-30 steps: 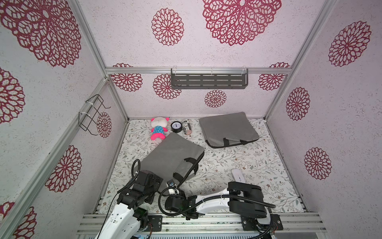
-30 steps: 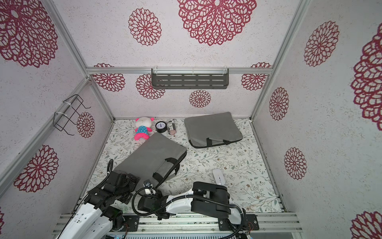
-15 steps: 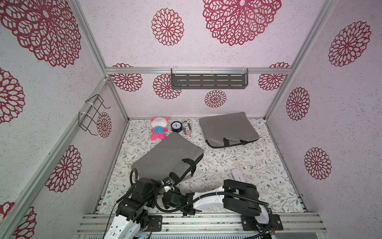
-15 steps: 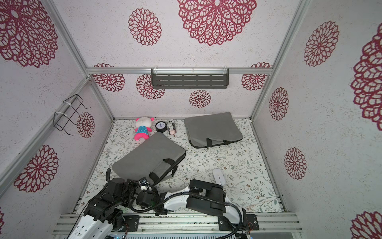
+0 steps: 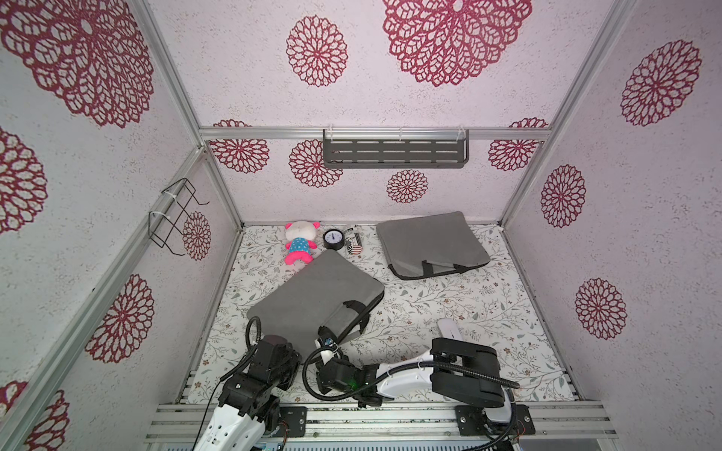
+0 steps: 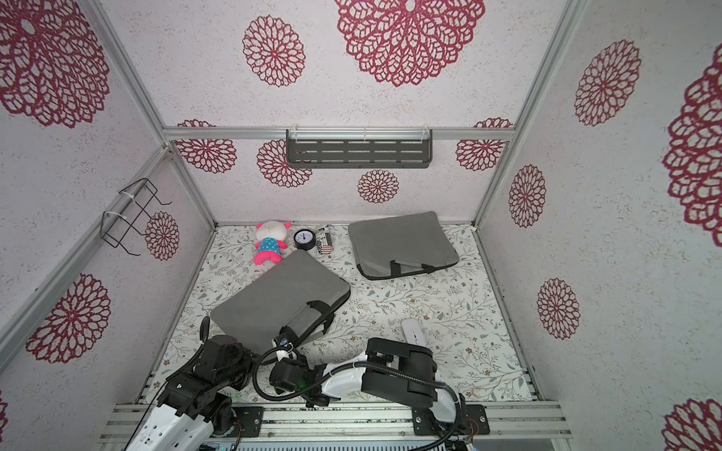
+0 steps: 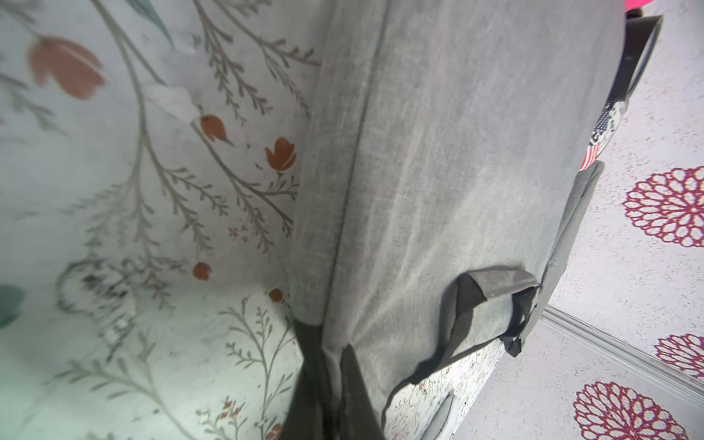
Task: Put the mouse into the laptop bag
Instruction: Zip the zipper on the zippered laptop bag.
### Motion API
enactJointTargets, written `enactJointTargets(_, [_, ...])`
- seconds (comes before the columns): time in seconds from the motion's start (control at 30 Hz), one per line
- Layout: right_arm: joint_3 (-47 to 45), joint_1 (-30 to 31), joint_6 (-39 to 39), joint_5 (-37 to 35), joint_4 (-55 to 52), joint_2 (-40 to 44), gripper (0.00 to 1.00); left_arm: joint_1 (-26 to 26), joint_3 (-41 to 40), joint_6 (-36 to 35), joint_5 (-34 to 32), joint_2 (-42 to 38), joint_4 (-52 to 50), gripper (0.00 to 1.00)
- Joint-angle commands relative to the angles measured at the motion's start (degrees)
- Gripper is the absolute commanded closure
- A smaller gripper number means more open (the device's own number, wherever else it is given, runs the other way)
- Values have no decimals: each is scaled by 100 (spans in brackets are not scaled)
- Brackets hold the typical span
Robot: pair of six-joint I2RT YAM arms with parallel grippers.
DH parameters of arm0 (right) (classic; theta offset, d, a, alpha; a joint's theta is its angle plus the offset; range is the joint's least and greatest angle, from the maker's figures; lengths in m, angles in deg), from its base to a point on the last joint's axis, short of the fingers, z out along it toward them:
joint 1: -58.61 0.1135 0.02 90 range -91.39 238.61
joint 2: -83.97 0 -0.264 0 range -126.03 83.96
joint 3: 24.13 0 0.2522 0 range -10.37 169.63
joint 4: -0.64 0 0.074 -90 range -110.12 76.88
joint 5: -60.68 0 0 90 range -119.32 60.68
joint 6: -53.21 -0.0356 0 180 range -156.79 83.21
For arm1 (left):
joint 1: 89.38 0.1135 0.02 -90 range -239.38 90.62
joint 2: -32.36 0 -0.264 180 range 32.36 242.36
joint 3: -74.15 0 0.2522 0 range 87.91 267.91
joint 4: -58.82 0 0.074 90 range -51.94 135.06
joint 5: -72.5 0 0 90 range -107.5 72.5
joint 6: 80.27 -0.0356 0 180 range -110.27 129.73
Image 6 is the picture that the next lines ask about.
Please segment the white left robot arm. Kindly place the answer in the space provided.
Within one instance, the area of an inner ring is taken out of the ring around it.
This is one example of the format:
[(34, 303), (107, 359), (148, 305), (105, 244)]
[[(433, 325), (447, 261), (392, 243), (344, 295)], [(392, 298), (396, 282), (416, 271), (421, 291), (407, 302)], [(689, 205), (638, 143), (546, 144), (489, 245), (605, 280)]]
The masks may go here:
[(128, 450), (197, 450), (212, 436), (238, 430), (228, 387), (241, 389), (251, 376), (254, 353), (231, 336), (207, 339), (172, 373), (129, 441)]

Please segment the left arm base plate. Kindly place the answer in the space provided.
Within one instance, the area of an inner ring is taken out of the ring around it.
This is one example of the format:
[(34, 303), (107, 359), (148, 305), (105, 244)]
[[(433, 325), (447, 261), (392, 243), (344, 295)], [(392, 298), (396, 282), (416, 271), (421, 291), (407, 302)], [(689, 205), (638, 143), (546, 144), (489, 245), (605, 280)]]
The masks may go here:
[(258, 406), (233, 406), (232, 411), (229, 437), (258, 438), (261, 434), (265, 409)]

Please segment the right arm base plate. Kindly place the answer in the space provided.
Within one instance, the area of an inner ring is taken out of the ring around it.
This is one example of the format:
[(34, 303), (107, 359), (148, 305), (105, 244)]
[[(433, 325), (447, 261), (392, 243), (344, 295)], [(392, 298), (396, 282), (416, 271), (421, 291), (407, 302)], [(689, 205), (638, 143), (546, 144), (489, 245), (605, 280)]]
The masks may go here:
[[(429, 409), (412, 410), (412, 426), (415, 436), (442, 436), (452, 425), (437, 420)], [(455, 435), (477, 436), (490, 434), (489, 420), (481, 404), (466, 405)]]

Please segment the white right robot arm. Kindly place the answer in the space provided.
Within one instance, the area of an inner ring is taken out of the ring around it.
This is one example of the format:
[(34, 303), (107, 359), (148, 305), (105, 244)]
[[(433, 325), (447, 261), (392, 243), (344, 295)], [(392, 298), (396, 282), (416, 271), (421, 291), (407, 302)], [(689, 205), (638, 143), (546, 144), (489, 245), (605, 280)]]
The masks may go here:
[(317, 366), (310, 366), (306, 356), (284, 344), (276, 351), (269, 383), (276, 400), (302, 398), (310, 407), (326, 407), (363, 393), (426, 409), (441, 423), (463, 417), (461, 397), (442, 380), (432, 351), (385, 338), (370, 339), (366, 351), (354, 359)]

